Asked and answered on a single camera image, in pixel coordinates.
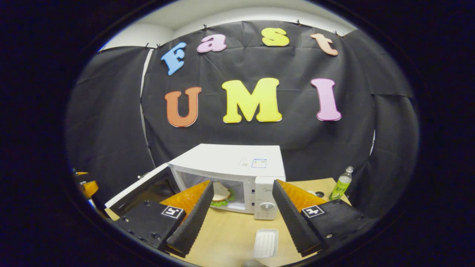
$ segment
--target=orange letter u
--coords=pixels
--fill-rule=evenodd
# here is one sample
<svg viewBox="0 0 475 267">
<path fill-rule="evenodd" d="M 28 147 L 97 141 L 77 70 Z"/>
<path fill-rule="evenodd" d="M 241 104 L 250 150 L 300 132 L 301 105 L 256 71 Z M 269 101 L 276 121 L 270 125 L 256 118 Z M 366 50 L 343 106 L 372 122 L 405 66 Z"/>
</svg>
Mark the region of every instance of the orange letter u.
<svg viewBox="0 0 475 267">
<path fill-rule="evenodd" d="M 185 94 L 188 96 L 188 115 L 181 117 L 178 114 L 178 98 L 180 91 L 169 92 L 165 95 L 167 101 L 167 119 L 168 122 L 175 127 L 188 127 L 195 123 L 198 117 L 198 94 L 201 87 L 191 87 L 186 89 Z"/>
</svg>

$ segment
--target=lettuce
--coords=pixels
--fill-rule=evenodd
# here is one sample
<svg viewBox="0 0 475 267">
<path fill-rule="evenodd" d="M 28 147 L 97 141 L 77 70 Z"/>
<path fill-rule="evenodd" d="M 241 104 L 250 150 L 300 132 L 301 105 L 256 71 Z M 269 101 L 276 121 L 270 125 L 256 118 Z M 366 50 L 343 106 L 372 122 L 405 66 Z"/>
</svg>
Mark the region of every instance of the lettuce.
<svg viewBox="0 0 475 267">
<path fill-rule="evenodd" d="M 231 189 L 229 189 L 229 192 L 231 192 L 231 196 L 227 200 L 221 202 L 211 202 L 211 205 L 215 207 L 221 207 L 226 206 L 228 204 L 228 201 L 234 201 L 236 199 L 236 194 Z"/>
</svg>

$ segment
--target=orange object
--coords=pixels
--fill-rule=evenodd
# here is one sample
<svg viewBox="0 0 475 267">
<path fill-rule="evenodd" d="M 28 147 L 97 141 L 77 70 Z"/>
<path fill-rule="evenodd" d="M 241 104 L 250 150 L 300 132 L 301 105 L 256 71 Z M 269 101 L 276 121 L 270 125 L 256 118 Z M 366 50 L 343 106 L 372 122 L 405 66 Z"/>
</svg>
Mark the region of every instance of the orange object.
<svg viewBox="0 0 475 267">
<path fill-rule="evenodd" d="M 85 184 L 83 184 L 84 187 L 84 193 L 88 198 L 90 198 L 96 191 L 99 189 L 97 186 L 97 183 L 95 181 L 90 181 Z"/>
<path fill-rule="evenodd" d="M 301 212 L 303 208 L 313 205 L 320 205 L 327 202 L 324 199 L 314 196 L 309 192 L 287 182 L 281 181 L 279 179 L 277 179 L 277 182 L 279 182 L 280 186 L 282 186 L 285 193 L 294 204 L 295 208 L 297 208 L 298 212 Z"/>
<path fill-rule="evenodd" d="M 201 87 L 191 87 L 185 90 L 188 96 L 188 115 L 182 117 L 178 114 L 178 98 L 180 91 L 169 92 L 165 95 L 167 101 L 167 119 L 168 122 L 175 127 L 188 127 L 195 123 L 198 117 L 198 94 Z"/>
<path fill-rule="evenodd" d="M 203 194 L 203 191 L 205 190 L 208 184 L 209 180 L 194 185 L 178 194 L 175 194 L 165 199 L 164 201 L 160 202 L 160 204 L 184 209 L 186 212 L 186 216 L 185 218 L 183 218 L 183 223 L 195 207 L 196 203 L 200 199 L 201 195 Z"/>
</svg>

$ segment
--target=microwave knob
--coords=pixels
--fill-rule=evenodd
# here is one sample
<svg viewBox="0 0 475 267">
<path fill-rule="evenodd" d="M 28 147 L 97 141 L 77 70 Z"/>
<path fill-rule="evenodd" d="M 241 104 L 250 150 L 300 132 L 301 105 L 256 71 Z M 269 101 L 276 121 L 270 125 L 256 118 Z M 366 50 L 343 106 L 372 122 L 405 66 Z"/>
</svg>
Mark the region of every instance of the microwave knob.
<svg viewBox="0 0 475 267">
<path fill-rule="evenodd" d="M 261 204 L 261 208 L 264 209 L 264 210 L 270 210 L 273 207 L 274 207 L 274 205 L 272 203 L 262 203 Z"/>
</svg>

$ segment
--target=sandwich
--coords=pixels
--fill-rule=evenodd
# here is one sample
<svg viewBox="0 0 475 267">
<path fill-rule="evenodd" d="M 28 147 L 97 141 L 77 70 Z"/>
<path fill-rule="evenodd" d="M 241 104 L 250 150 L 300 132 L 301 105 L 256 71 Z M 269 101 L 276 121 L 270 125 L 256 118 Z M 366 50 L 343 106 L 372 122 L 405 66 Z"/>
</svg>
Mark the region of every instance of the sandwich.
<svg viewBox="0 0 475 267">
<path fill-rule="evenodd" d="M 235 199 L 234 192 L 224 186 L 221 182 L 216 181 L 213 182 L 214 188 L 214 196 L 213 200 L 211 201 L 211 205 L 215 207 L 226 206 L 229 201 L 233 201 Z"/>
</svg>

